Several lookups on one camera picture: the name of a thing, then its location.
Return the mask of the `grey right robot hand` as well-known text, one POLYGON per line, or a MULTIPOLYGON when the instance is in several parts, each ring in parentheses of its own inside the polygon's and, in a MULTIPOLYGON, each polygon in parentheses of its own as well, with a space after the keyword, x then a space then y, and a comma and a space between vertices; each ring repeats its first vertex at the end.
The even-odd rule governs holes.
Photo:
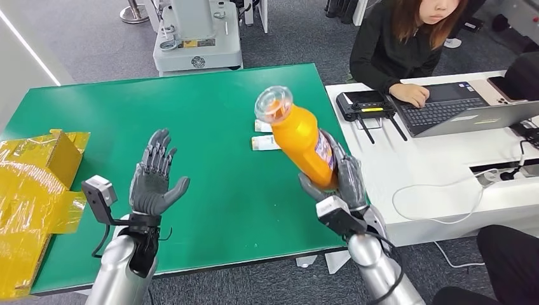
POLYGON ((329 142, 336 162, 334 173, 338 178, 335 187, 321 188, 310 180, 304 173, 299 173, 299 183, 302 189, 316 202, 330 196, 340 197, 351 211, 359 211, 367 206, 364 183, 360 173, 359 161, 349 155, 334 137, 325 130, 320 129, 322 135, 329 142))

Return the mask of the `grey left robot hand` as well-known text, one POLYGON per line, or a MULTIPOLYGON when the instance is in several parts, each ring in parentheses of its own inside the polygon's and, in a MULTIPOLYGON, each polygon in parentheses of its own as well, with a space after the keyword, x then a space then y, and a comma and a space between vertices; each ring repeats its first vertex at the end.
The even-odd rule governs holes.
POLYGON ((129 195, 135 213, 161 216, 188 190, 191 179, 187 176, 170 187, 170 170, 177 152, 175 147, 168 148, 170 142, 168 129, 156 130, 135 166, 129 195))

